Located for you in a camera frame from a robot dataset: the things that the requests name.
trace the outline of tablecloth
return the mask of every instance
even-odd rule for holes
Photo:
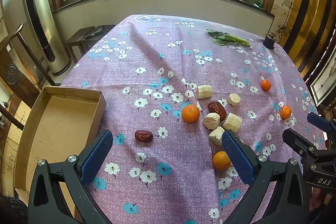
[[[252,48],[216,45],[207,29],[246,38]],[[248,185],[234,166],[218,171],[212,165],[221,150],[203,126],[212,100],[243,119],[239,138],[270,160],[300,159],[282,141],[289,127],[325,148],[322,132],[307,122],[316,108],[299,72],[279,45],[269,50],[262,41],[218,23],[132,15],[75,65],[62,86],[101,90],[107,102],[101,128],[113,133],[114,144],[88,189],[113,224],[222,223],[230,215]],[[272,83],[269,92],[260,88],[262,79]],[[213,96],[198,100],[197,85],[211,85]],[[230,93],[241,97],[238,107],[228,104]],[[196,123],[181,118],[188,104],[201,110]],[[280,117],[282,105],[293,110],[287,120]],[[151,143],[135,140],[140,129],[153,133]]]

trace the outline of cardboard box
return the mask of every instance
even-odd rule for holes
[[[96,137],[106,101],[100,91],[46,86],[38,96],[22,132],[17,150],[14,187],[29,196],[37,162],[65,161],[78,155]],[[61,183],[69,209],[75,206]]]

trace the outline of blue gripper pad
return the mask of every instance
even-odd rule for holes
[[[252,185],[255,181],[253,165],[243,150],[239,147],[236,140],[230,135],[229,131],[225,131],[222,135],[222,147],[236,168],[242,182]]]
[[[98,144],[92,150],[81,169],[82,185],[89,184],[95,179],[102,163],[109,153],[113,144],[113,136],[111,131],[107,130]]]
[[[307,121],[312,125],[316,126],[317,128],[321,129],[324,132],[331,131],[330,122],[327,121],[325,118],[322,118],[315,114],[314,112],[310,112],[307,115]]]

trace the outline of table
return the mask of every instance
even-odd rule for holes
[[[253,48],[216,45],[207,29],[244,37]],[[62,85],[101,90],[107,102],[101,128],[113,133],[114,144],[89,191],[113,224],[218,224],[230,215],[248,186],[234,166],[226,171],[212,166],[220,148],[209,142],[203,126],[212,100],[243,119],[238,136],[256,154],[299,160],[282,141],[289,127],[325,148],[322,132],[306,120],[316,108],[299,72],[279,45],[269,50],[262,41],[218,23],[132,15],[76,64]],[[261,79],[271,81],[269,92],[260,88]],[[195,88],[205,84],[214,95],[198,101]],[[227,103],[233,92],[241,97],[238,107]],[[180,118],[190,103],[202,110],[193,124]],[[279,115],[283,104],[293,109],[288,120]],[[139,129],[151,131],[153,142],[137,142]],[[265,211],[273,187],[253,222]]]
[[[89,39],[84,38],[85,35],[87,35],[88,33],[93,33],[100,27],[104,27],[103,32],[100,32],[99,34],[95,35],[94,37],[90,37]],[[68,48],[73,60],[75,61],[75,63],[77,63],[78,61],[72,47],[78,46],[81,55],[83,56],[98,40],[105,36],[113,27],[115,27],[115,25],[100,25],[96,28],[94,26],[91,26],[79,29],[72,37],[70,37],[64,43],[64,46]]]

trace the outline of orange fruit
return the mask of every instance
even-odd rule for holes
[[[200,111],[195,105],[187,105],[182,109],[181,116],[185,122],[197,122],[198,118],[200,117]]]
[[[231,160],[224,151],[219,151],[212,157],[213,166],[219,170],[225,170],[229,168]]]
[[[280,116],[283,119],[288,119],[292,115],[292,109],[290,106],[284,105],[280,109]]]
[[[269,91],[272,85],[269,80],[264,79],[263,81],[261,81],[260,86],[263,90]]]

